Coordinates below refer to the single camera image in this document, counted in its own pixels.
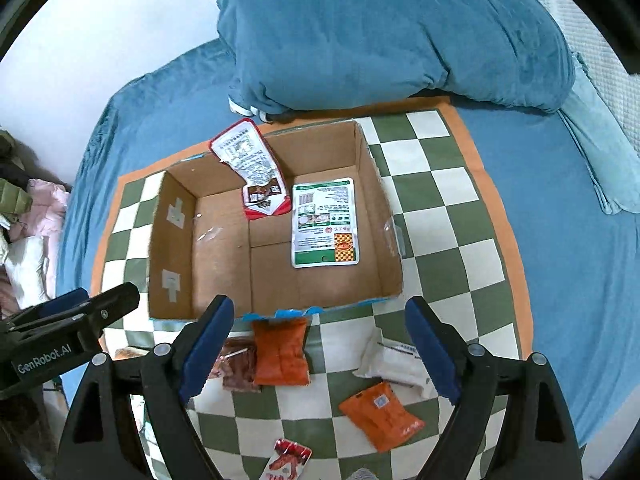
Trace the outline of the red white small packet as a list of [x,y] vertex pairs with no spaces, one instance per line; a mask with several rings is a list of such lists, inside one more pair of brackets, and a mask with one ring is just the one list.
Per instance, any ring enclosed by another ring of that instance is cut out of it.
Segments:
[[285,438],[278,439],[259,480],[297,480],[311,456],[312,449],[308,446]]

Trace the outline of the blue duvet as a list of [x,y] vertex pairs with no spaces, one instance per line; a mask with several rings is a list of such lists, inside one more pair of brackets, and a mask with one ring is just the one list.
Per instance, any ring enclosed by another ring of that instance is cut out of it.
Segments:
[[217,0],[242,112],[347,110],[424,90],[552,113],[575,80],[537,0]]

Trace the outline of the orange QR code packet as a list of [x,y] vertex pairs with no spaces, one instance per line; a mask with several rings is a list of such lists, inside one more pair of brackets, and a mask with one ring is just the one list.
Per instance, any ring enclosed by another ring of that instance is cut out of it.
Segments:
[[355,393],[338,408],[379,453],[397,448],[425,427],[422,419],[404,408],[388,382]]

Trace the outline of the light blue pillow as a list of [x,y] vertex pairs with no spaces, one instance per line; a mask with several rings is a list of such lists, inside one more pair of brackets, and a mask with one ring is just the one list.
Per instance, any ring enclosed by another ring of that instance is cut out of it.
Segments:
[[589,77],[582,56],[572,53],[573,87],[559,109],[587,166],[605,214],[639,213],[639,156]]

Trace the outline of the pile of clothes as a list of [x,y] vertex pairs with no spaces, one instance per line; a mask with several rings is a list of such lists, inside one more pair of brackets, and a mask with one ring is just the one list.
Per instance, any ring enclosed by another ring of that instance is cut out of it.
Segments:
[[70,193],[29,175],[18,144],[1,133],[1,315],[55,297],[58,250]]

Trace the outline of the orange snack packet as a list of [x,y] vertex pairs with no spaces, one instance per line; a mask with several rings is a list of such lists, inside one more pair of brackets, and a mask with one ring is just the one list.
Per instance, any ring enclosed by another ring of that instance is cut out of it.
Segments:
[[306,386],[310,383],[304,355],[307,327],[306,318],[252,323],[258,386]]

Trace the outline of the white beige snack packet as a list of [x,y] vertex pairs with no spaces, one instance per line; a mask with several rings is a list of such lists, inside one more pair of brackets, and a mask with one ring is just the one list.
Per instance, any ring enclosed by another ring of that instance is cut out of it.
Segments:
[[435,388],[416,347],[391,340],[379,327],[372,330],[360,364],[352,372],[361,379],[383,379],[405,386],[421,399],[428,399]]

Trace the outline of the green white checkered mat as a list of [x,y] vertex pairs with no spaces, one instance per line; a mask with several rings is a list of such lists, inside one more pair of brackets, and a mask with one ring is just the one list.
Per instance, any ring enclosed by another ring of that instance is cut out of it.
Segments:
[[[381,479],[414,477],[451,413],[444,398],[435,391],[421,399],[409,388],[395,386],[399,401],[425,427],[385,453],[379,453],[338,408],[373,385],[373,379],[352,372],[375,327],[388,339],[407,340],[402,311],[414,296],[423,297],[463,339],[484,344],[497,356],[516,359],[532,348],[533,322],[518,244],[495,185],[454,107],[440,99],[412,113],[270,126],[262,128],[262,134],[266,138],[336,122],[358,122],[378,167],[393,215],[402,291],[393,298],[351,306],[270,315],[306,316],[306,386],[267,386],[258,393],[240,393],[222,388],[220,379],[206,382],[189,403],[188,413],[206,452],[228,479],[258,477],[280,438],[312,449],[304,471],[308,479],[345,479],[360,468]],[[92,288],[103,292],[134,283],[140,304],[105,331],[111,353],[171,342],[191,321],[150,317],[150,241],[160,175],[178,162],[207,153],[212,153],[208,146],[198,144],[118,180]],[[254,318],[270,316],[235,313],[233,331],[248,335]]]

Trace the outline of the blue milk cardboard box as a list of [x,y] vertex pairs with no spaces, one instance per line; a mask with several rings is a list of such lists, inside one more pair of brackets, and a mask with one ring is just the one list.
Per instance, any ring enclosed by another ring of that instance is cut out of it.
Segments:
[[351,306],[398,296],[402,270],[393,215],[358,122],[280,131],[266,137],[287,186],[352,179],[357,263],[298,268],[292,257],[298,211],[249,219],[243,182],[212,153],[160,175],[150,241],[149,315],[194,320],[217,295],[236,315]]

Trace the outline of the green white packet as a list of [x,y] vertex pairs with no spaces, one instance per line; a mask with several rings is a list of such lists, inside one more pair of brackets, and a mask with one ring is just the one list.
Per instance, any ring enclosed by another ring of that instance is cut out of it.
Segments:
[[352,178],[293,186],[291,260],[295,269],[356,266],[359,262]]

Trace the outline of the red white snack pouch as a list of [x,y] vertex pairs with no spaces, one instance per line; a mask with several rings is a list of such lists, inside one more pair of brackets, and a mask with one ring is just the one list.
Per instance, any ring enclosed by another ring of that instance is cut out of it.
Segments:
[[292,209],[281,168],[254,122],[244,118],[209,141],[210,151],[242,180],[248,220],[282,216]]

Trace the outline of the dark red jerky packet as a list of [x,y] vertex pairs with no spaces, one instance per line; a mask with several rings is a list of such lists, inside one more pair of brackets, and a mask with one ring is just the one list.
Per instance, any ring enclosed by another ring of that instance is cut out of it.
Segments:
[[208,378],[221,379],[222,388],[228,391],[258,393],[262,387],[255,382],[256,363],[256,344],[252,337],[228,338]]

